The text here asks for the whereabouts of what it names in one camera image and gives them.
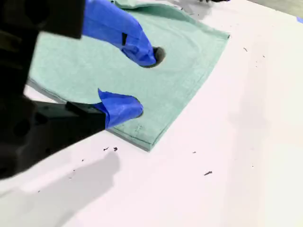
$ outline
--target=white surface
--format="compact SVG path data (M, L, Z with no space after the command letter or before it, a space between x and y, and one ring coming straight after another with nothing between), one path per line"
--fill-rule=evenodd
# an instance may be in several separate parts
M244 0L184 4L231 39L152 152L106 131L77 143L0 182L0 226L303 226L303 24Z

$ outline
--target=green cloth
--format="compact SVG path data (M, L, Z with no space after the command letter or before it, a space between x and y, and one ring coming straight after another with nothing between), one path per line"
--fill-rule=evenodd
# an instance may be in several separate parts
M92 38L42 34L30 78L68 101L97 103L98 88L138 98L144 115L111 131L150 150L212 72L229 36L171 6L128 0L115 4L128 9L154 46L164 47L167 55L159 66L141 68L114 46Z

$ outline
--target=debris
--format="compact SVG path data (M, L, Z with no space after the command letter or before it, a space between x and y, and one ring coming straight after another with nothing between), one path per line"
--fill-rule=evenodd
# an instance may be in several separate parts
M212 171L209 171L209 172L207 172L206 174L204 174L204 176L209 175L209 174L212 174L212 173L213 173Z

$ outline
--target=blue tape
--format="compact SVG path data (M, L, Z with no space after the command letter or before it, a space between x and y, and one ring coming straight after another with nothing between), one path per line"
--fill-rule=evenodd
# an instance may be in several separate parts
M303 18L297 17L298 22L303 23Z
M123 33L127 35L125 43ZM138 65L156 63L152 45L139 22L108 0L86 0L82 34L114 45Z
M136 118L143 113L142 104L133 96L125 96L98 89L101 103L93 106L105 113L105 128L112 128L118 124Z

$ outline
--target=white table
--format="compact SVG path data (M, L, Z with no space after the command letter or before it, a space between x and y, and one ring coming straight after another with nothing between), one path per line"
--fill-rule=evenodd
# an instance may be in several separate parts
M81 141L0 182L1 227L303 226L303 24L245 0L184 4L231 38L152 152Z

